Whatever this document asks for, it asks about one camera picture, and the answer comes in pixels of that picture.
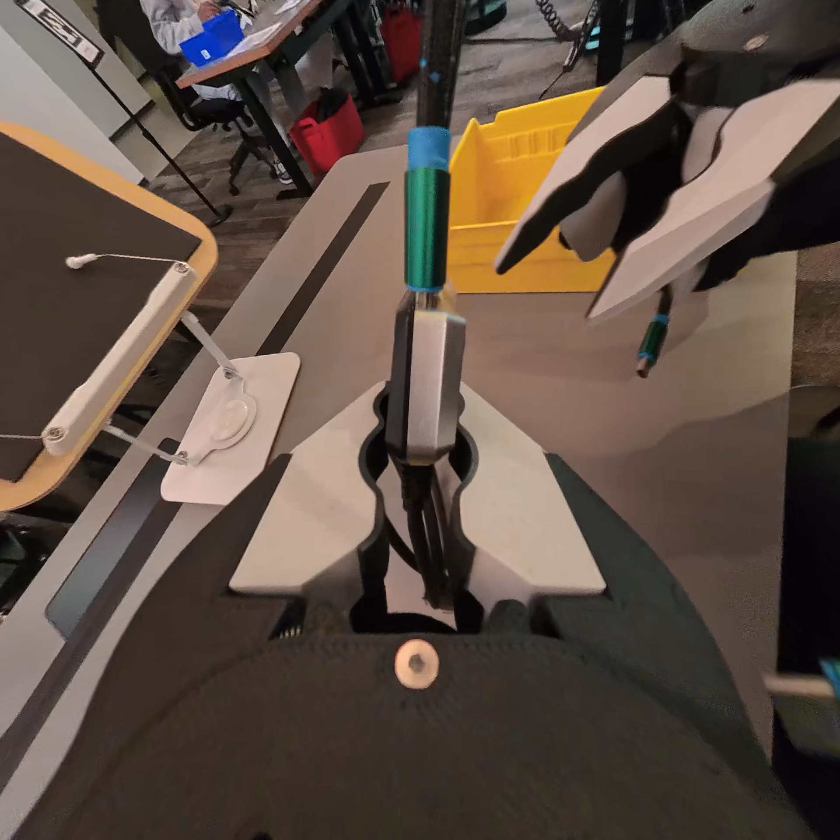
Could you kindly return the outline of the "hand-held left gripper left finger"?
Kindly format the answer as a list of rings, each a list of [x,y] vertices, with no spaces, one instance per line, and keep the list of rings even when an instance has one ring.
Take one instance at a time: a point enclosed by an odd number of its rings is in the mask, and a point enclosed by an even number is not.
[[[360,599],[363,554],[375,546],[389,464],[376,384],[297,447],[228,587],[241,595]]]

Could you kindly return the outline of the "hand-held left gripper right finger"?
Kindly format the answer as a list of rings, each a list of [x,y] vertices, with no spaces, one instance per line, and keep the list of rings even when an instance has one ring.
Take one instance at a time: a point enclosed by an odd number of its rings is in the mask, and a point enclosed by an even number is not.
[[[542,447],[467,385],[451,451],[451,569],[500,602],[601,595],[606,582]]]

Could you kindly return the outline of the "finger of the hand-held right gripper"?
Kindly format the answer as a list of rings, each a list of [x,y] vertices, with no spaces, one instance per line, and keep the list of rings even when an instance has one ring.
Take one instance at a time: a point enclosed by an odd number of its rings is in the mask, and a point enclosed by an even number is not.
[[[587,114],[524,209],[495,262],[508,273],[559,229],[583,262],[613,249],[631,203],[629,172],[682,151],[689,121],[667,77],[643,76],[597,115]]]
[[[838,78],[811,78],[735,108],[708,167],[615,263],[587,318],[601,322],[652,296],[756,225],[783,187],[838,156]]]

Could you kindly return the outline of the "black hdmi switch box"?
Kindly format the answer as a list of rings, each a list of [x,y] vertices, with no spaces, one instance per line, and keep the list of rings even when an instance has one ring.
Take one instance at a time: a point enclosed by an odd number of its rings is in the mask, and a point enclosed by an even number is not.
[[[466,320],[454,299],[408,290],[395,315],[385,445],[401,466],[434,466],[455,446]]]

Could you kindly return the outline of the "person's right hand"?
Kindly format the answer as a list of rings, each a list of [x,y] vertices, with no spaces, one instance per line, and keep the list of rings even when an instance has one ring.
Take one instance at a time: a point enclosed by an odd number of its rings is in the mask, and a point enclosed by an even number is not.
[[[708,260],[694,291],[734,278],[751,259],[834,244],[839,239],[839,160],[806,171],[773,194],[759,221]]]

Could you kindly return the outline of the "red storage bin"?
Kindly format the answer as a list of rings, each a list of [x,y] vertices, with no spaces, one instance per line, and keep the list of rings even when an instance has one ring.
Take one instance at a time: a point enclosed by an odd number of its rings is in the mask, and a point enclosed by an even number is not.
[[[357,152],[365,139],[353,98],[337,88],[311,102],[289,134],[315,176],[326,175],[343,157]]]
[[[422,23],[415,2],[385,2],[381,34],[392,78],[398,87],[419,71]]]

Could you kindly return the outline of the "black marker sign stand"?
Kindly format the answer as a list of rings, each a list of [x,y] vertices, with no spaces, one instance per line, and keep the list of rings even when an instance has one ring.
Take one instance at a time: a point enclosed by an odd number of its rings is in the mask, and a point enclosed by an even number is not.
[[[213,205],[206,196],[198,189],[195,183],[184,173],[183,169],[168,154],[164,146],[153,136],[143,125],[140,118],[129,108],[118,94],[110,88],[110,85],[98,74],[98,66],[102,62],[104,52],[87,36],[82,34],[78,27],[74,26],[65,16],[57,12],[52,6],[41,1],[14,1],[14,5],[26,12],[26,15],[36,21],[42,29],[49,32],[64,47],[76,56],[79,61],[89,70],[91,76],[102,86],[124,111],[131,123],[136,126],[141,135],[161,154],[166,163],[174,170],[185,184],[198,196],[201,202],[214,215],[213,222],[209,227],[213,228],[228,220],[233,213],[230,205]]]

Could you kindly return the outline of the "wooden side desk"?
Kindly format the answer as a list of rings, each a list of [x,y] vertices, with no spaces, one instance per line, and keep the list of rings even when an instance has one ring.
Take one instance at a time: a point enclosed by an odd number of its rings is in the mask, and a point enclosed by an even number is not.
[[[299,2],[278,14],[277,8],[282,4],[271,3],[255,18],[246,33],[246,41],[216,61],[190,66],[176,82],[180,89],[235,87],[249,116],[290,177],[291,186],[281,190],[278,198],[306,198],[313,193],[313,187],[254,89],[256,69],[267,68],[277,80],[288,108],[299,115],[309,98],[302,88],[296,64],[312,52],[323,34],[341,27],[348,5],[349,2],[337,1]]]

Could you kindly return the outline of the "black office chair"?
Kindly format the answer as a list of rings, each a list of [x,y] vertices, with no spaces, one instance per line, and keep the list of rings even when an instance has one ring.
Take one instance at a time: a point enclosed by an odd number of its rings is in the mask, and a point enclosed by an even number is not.
[[[268,170],[269,177],[273,181],[278,181],[279,170],[268,156],[268,143],[247,132],[247,129],[253,128],[255,124],[249,117],[245,105],[240,101],[230,99],[206,100],[192,88],[181,89],[175,82],[174,70],[173,65],[167,65],[162,69],[151,70],[150,75],[184,128],[193,133],[207,128],[238,132],[239,143],[236,152],[228,162],[227,182],[230,194],[232,196],[239,194],[236,178],[248,158],[254,158],[263,164]]]

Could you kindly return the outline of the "blue plastic bin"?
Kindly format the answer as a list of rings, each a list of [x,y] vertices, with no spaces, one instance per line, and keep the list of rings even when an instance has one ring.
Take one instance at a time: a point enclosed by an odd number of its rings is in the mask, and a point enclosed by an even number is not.
[[[227,7],[203,24],[193,37],[179,43],[184,57],[196,68],[203,68],[225,58],[245,40],[240,16]]]

